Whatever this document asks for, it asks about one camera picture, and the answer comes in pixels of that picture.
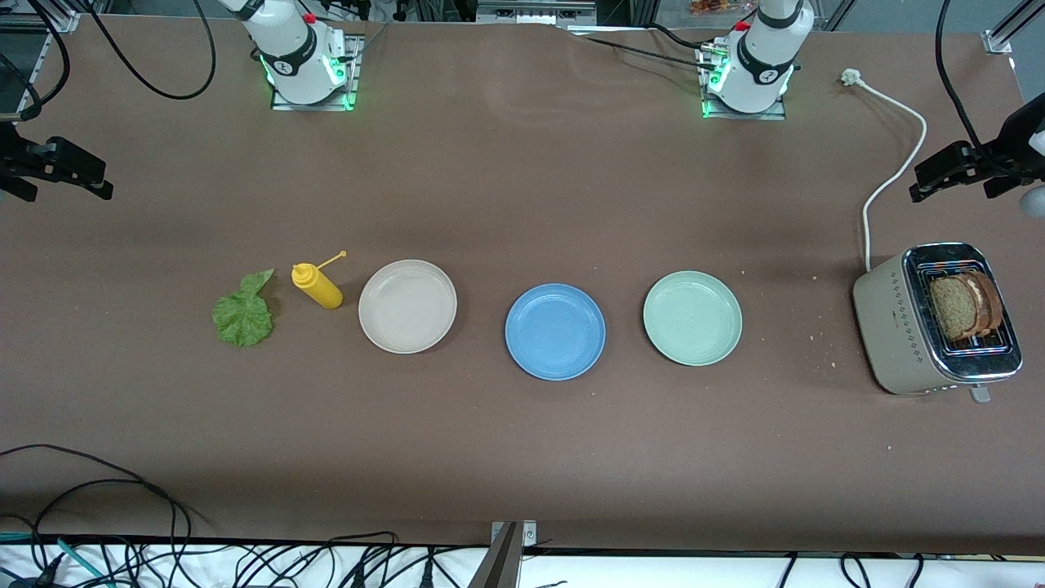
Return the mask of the aluminium corner profile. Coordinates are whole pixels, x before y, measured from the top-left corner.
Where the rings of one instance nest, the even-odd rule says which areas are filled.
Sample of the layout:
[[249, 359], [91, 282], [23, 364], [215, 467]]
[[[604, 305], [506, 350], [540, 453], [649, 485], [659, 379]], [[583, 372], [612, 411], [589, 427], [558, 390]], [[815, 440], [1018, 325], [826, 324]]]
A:
[[1011, 11], [982, 34], [985, 51], [990, 55], [1011, 53], [1016, 36], [1027, 30], [1042, 15], [1045, 15], [1045, 0], [1018, 0]]

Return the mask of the metal table edge bracket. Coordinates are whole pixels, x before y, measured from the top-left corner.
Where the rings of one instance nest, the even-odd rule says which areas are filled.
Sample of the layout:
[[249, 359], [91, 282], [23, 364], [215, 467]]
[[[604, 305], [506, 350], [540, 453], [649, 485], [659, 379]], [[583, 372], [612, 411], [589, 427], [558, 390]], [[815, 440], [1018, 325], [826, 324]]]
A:
[[468, 588], [518, 588], [522, 550], [537, 540], [537, 522], [494, 521], [491, 543]]

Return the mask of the beige chrome toaster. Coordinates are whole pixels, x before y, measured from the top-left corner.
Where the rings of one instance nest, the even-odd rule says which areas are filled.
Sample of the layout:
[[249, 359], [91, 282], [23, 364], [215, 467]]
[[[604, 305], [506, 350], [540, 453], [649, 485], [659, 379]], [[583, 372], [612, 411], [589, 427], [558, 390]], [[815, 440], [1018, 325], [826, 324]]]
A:
[[985, 337], [945, 338], [929, 284], [948, 276], [967, 278], [969, 271], [985, 273], [998, 287], [981, 250], [966, 243], [910, 248], [856, 280], [852, 301], [860, 335], [874, 379], [889, 394], [922, 397], [968, 389], [975, 402], [985, 404], [990, 384], [1022, 369], [1021, 346], [1004, 301], [998, 330]]

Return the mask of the grey power strip box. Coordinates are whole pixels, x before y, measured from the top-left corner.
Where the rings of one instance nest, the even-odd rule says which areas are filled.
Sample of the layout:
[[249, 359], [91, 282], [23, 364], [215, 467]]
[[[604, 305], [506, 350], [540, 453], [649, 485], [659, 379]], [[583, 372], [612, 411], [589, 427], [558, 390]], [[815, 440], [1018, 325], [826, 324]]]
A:
[[478, 24], [597, 25], [596, 0], [475, 0]]

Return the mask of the beige round plate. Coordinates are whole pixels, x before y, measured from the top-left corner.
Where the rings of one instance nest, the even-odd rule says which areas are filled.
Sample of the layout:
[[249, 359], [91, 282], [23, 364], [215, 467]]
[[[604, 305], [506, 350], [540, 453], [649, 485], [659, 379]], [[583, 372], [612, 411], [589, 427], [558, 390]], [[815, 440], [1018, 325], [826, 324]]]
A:
[[358, 301], [363, 335], [393, 354], [432, 349], [454, 327], [456, 312], [458, 293], [447, 272], [416, 258], [376, 271]]

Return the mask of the blue round plate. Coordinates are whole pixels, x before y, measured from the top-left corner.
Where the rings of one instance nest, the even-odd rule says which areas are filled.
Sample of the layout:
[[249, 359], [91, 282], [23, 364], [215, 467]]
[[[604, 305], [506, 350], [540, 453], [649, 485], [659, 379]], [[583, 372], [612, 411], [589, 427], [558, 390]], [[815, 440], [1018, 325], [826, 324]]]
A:
[[545, 382], [565, 382], [598, 363], [607, 327], [589, 293], [571, 284], [545, 283], [515, 299], [504, 338], [522, 372]]

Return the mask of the square brown bread slice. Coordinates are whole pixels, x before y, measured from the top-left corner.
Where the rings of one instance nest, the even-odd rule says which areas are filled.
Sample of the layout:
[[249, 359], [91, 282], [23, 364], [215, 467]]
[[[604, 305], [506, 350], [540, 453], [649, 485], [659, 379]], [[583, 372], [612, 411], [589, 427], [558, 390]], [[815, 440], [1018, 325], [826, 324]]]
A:
[[983, 328], [982, 296], [963, 276], [932, 280], [929, 291], [936, 321], [950, 342], [974, 337]]

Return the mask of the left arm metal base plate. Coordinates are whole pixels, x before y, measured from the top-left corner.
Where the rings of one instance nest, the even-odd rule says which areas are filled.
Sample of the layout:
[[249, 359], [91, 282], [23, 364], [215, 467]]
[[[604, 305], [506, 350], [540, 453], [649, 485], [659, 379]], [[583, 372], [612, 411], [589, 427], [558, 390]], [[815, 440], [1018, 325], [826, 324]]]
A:
[[766, 65], [748, 60], [738, 45], [706, 43], [695, 49], [705, 118], [779, 122], [794, 62]]

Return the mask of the green lettuce leaf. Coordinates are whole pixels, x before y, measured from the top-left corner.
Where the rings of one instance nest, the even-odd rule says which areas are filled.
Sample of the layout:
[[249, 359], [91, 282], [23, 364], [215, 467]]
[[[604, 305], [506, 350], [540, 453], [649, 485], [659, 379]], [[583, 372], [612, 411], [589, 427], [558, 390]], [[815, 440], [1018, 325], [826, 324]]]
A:
[[220, 342], [248, 347], [269, 337], [273, 331], [273, 315], [261, 290], [273, 272], [259, 271], [243, 276], [238, 290], [222, 296], [213, 306], [211, 319]]

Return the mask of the aluminium frame profile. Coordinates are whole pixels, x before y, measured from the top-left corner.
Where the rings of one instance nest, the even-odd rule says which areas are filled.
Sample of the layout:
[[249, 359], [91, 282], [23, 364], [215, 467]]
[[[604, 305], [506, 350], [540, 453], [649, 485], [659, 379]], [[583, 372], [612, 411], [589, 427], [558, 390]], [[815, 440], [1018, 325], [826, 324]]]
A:
[[0, 0], [0, 30], [74, 31], [79, 11], [70, 0]]

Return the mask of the green round plate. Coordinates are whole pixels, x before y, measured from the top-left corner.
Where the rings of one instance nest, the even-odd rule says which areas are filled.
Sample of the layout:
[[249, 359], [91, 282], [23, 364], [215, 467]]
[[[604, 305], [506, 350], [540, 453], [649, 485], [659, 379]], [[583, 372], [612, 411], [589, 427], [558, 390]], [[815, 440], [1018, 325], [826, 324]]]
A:
[[709, 366], [724, 360], [743, 332], [741, 305], [720, 279], [677, 271], [658, 279], [643, 302], [643, 330], [669, 360]]

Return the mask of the yellow mustard squeeze bottle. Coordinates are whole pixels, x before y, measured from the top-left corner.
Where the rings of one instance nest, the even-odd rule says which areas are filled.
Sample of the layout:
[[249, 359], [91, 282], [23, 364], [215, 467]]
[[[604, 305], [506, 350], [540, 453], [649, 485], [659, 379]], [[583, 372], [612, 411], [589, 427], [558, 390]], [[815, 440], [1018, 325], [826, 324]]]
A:
[[291, 280], [303, 293], [309, 296], [324, 309], [335, 310], [343, 304], [344, 293], [340, 287], [323, 272], [326, 265], [335, 263], [347, 256], [347, 251], [340, 251], [335, 256], [321, 264], [299, 263], [291, 268]]

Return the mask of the round-topped brown bread slice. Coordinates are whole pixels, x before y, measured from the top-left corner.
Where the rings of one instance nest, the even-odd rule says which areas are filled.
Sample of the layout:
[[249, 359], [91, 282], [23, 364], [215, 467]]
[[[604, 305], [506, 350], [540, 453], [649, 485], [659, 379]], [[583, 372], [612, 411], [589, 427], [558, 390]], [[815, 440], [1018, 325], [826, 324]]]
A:
[[976, 291], [978, 313], [982, 317], [977, 317], [976, 326], [978, 337], [985, 337], [990, 332], [998, 330], [1003, 324], [1004, 306], [996, 283], [989, 276], [979, 271], [969, 271], [965, 274], [967, 282]]

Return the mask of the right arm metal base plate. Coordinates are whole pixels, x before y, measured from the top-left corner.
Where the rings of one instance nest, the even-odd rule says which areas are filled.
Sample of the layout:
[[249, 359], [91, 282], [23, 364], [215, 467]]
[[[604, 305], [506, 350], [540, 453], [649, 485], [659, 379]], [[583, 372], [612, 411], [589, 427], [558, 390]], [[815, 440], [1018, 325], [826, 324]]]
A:
[[363, 36], [339, 29], [314, 29], [309, 56], [262, 56], [273, 110], [354, 110], [362, 69]]

